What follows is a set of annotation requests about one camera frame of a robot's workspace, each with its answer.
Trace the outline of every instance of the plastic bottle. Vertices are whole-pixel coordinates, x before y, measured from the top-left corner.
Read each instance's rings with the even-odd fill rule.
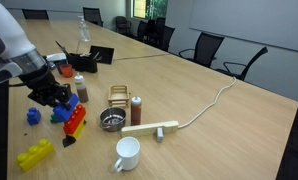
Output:
[[[79,73],[77,73],[77,75],[75,76],[75,84],[78,92],[79,101],[81,103],[87,102],[89,98],[85,84],[85,79]]]
[[[89,32],[89,28],[85,22],[85,19],[83,18],[83,16],[78,16],[81,18],[81,22],[80,22],[80,39],[82,41],[90,41],[90,32]]]
[[[133,97],[131,99],[131,126],[141,124],[141,98]]]

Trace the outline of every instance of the red lego brick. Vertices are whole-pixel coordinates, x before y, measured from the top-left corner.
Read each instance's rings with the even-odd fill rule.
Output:
[[[73,134],[80,122],[83,120],[86,115],[86,109],[82,104],[78,104],[73,110],[69,120],[64,123],[63,130],[66,134]]]

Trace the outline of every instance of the blue toy block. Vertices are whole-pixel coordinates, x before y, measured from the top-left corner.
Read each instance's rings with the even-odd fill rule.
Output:
[[[69,120],[71,113],[75,109],[78,104],[79,98],[75,93],[71,93],[71,98],[69,100],[69,104],[71,105],[70,110],[67,110],[64,105],[58,104],[53,108],[53,112],[55,113],[55,120],[57,122],[66,122]]]
[[[27,113],[27,121],[30,126],[39,124],[39,121],[41,119],[41,114],[38,109],[32,107],[29,108],[29,112]]]

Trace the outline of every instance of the window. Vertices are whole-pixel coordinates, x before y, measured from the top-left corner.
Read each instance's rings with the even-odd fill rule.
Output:
[[[166,17],[168,0],[133,0],[133,17],[156,19]]]

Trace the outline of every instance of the spice bottle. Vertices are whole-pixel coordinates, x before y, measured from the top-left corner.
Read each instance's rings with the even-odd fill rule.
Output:
[[[81,103],[87,102],[89,98],[85,84],[85,79],[79,73],[77,73],[77,75],[75,76],[75,84],[78,92],[79,101]]]
[[[131,99],[131,126],[141,124],[141,98],[133,97]]]

